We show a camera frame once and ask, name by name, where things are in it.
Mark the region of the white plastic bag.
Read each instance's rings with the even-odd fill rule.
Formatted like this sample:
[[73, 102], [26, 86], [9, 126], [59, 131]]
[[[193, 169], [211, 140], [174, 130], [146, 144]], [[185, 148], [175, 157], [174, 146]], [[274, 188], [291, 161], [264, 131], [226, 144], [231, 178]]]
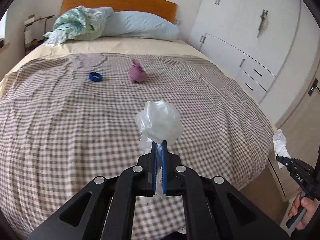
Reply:
[[174, 104], [164, 100], [147, 101], [144, 109], [135, 116], [135, 122], [141, 133], [139, 148], [148, 154], [151, 152], [152, 143], [157, 143], [157, 184], [156, 195], [152, 197], [141, 197], [143, 204], [148, 204], [153, 199], [164, 198], [162, 187], [162, 160], [161, 143], [166, 140], [167, 145], [172, 145], [182, 135], [184, 127], [181, 115]]

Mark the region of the white paper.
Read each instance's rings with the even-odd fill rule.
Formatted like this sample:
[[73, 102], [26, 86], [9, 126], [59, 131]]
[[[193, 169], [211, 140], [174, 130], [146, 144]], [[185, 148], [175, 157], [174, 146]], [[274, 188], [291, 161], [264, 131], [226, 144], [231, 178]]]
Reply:
[[286, 137], [281, 129], [275, 131], [273, 135], [274, 153], [276, 157], [291, 158], [286, 148]]

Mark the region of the purple cloth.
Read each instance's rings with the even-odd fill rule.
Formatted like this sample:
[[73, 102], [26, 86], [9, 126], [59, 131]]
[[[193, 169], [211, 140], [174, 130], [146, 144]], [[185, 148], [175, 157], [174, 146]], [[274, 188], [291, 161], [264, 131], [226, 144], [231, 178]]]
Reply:
[[132, 60], [129, 76], [132, 83], [143, 83], [148, 79], [148, 74], [138, 60]]

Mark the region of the brown checkered blanket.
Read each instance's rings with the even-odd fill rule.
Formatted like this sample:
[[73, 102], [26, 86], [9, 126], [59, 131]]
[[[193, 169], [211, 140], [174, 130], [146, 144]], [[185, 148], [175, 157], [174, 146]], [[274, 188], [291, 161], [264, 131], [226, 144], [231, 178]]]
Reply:
[[35, 59], [1, 82], [1, 211], [27, 236], [98, 175], [142, 154], [136, 114], [173, 103], [184, 131], [170, 146], [199, 175], [240, 189], [265, 168], [273, 128], [255, 101], [195, 56], [74, 54]]

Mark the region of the beige bed sheet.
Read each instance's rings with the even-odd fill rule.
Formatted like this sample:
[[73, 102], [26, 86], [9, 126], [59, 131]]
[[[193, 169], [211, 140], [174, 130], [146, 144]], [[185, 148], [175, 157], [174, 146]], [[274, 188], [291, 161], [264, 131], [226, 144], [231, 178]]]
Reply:
[[[143, 83], [130, 81], [132, 60], [148, 74]], [[267, 148], [276, 131], [235, 80], [188, 44], [105, 37], [43, 44], [8, 72], [1, 81], [1, 149], [136, 141], [136, 114], [160, 100], [180, 113], [181, 140], [256, 141]]]

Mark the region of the light blue pillow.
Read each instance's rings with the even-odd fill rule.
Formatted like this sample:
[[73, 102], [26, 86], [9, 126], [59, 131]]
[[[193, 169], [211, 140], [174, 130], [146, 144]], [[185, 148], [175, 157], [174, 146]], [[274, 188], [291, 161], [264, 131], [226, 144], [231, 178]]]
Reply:
[[179, 27], [148, 12], [121, 11], [108, 17], [102, 37], [133, 37], [174, 41]]

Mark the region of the crumpled teal floral quilt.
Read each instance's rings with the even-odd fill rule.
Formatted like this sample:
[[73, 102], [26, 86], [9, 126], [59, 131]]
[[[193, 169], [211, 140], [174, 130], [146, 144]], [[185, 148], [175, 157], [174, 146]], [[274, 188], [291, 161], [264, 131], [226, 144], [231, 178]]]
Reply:
[[113, 13], [111, 7], [74, 7], [56, 19], [52, 31], [44, 34], [44, 44], [54, 47], [68, 40], [95, 40], [102, 35], [107, 19]]

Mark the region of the white built-in wardrobe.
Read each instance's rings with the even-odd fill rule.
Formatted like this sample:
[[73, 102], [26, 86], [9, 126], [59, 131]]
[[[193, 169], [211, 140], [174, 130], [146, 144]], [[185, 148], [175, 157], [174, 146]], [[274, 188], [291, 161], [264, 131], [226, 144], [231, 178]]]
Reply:
[[281, 126], [315, 70], [319, 26], [303, 0], [202, 0], [189, 43]]

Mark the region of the black bedside rack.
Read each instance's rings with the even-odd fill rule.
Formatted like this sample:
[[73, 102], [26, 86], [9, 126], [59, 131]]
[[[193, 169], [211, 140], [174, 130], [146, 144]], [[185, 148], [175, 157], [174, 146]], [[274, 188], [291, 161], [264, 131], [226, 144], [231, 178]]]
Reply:
[[27, 56], [35, 48], [43, 44], [45, 37], [40, 36], [40, 31], [38, 30], [37, 24], [44, 22], [43, 34], [47, 31], [47, 21], [52, 19], [54, 15], [39, 17], [39, 18], [29, 18], [24, 22], [24, 55]]

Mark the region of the wooden bed frame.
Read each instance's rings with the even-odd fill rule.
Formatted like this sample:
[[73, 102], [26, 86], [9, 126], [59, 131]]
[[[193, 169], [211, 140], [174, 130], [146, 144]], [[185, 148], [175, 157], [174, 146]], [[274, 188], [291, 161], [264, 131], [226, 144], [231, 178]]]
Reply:
[[87, 8], [112, 7], [114, 11], [141, 11], [175, 22], [177, 4], [166, 0], [63, 0], [60, 14], [83, 5]]

